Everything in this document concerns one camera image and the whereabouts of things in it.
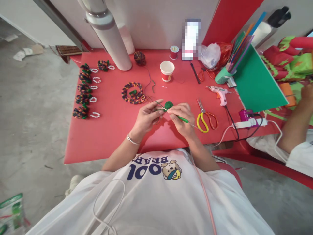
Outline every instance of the red plastic bag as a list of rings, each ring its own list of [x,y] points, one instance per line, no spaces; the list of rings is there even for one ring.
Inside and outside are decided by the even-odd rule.
[[[215,68],[212,70],[220,69],[227,64],[229,57],[231,56],[232,50],[232,43],[225,43],[225,42],[217,42],[217,44],[221,48],[221,58],[219,62],[216,64]]]

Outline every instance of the green packet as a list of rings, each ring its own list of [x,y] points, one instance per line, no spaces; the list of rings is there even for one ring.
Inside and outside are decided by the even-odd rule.
[[[23,194],[0,203],[0,235],[25,234]]]

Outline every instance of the scissors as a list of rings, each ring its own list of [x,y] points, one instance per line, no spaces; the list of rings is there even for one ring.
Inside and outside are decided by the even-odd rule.
[[[209,75],[209,78],[215,79],[215,73],[214,73],[213,71],[210,71],[210,70],[207,69],[207,68],[201,68],[201,72],[198,73],[198,78],[199,78],[200,81],[203,82],[203,81],[205,80],[204,72],[207,72],[207,74]]]
[[[212,128],[213,130],[216,130],[216,129],[218,128],[218,120],[217,120],[216,116],[215,116],[214,114],[211,114],[211,113],[205,111],[205,109],[203,108],[203,105],[202,105],[200,99],[199,99],[199,100],[197,99],[197,102],[198,102],[198,105],[199,105],[199,107],[200,107],[200,109],[201,109],[201,113],[198,114],[198,118],[197,118],[197,126],[199,127],[200,131],[203,132],[203,133],[208,133],[208,132],[209,132],[209,127],[208,127],[208,125],[205,123],[205,121],[204,121],[204,119],[203,119],[203,114],[206,114],[207,117],[209,118],[209,122],[210,122],[211,128]],[[213,126],[212,120],[211,120],[211,116],[215,119],[215,121],[216,121],[216,126]],[[200,119],[200,117],[201,117],[202,123],[204,124],[204,126],[205,126],[205,128],[206,128],[205,131],[202,130],[201,127],[200,127],[200,125],[199,125],[199,119]]]

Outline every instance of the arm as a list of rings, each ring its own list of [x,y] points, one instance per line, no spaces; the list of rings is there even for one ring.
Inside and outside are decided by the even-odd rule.
[[[194,127],[189,123],[182,122],[177,117],[178,115],[187,119],[190,123],[195,124],[195,118],[190,110],[190,106],[187,103],[182,103],[170,108],[168,113],[178,132],[188,141],[195,165],[204,172],[219,170],[220,167],[215,162],[214,158],[196,136]]]
[[[144,136],[152,129],[152,126],[157,123],[158,118],[162,118],[164,111],[155,111],[158,104],[152,102],[140,108],[136,123],[129,132],[129,137],[135,143],[140,143]],[[127,138],[121,145],[111,154],[102,167],[103,171],[117,171],[126,166],[132,159],[135,158],[140,145],[133,144]]]
[[[307,129],[313,115],[313,84],[303,87],[301,96],[302,99],[282,129],[283,136],[278,143],[278,147],[289,154],[294,147],[306,141]]]

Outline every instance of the yellow-handled scissors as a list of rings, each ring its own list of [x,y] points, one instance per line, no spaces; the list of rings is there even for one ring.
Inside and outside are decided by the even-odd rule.
[[[210,122],[211,128],[212,128],[213,130],[216,130],[216,129],[218,128],[218,120],[217,120],[216,116],[215,116],[214,114],[211,114],[211,113],[205,111],[205,109],[203,108],[203,105],[202,105],[200,99],[199,99],[199,100],[197,99],[197,102],[198,102],[198,105],[199,105],[199,107],[200,107],[200,109],[201,109],[201,113],[198,114],[198,118],[197,118],[197,126],[198,126],[198,128],[200,129],[200,131],[203,132],[203,133],[208,133],[208,132],[209,132],[209,127],[208,127],[208,125],[206,124],[205,120],[203,119],[203,114],[206,114],[207,117],[209,118],[209,122]],[[205,126],[205,128],[206,128],[205,131],[202,130],[202,128],[201,128],[200,125],[199,125],[200,117],[201,117],[202,123],[204,124],[204,126]],[[215,121],[216,121],[216,126],[213,126],[211,117],[214,117],[214,119],[215,119]]]

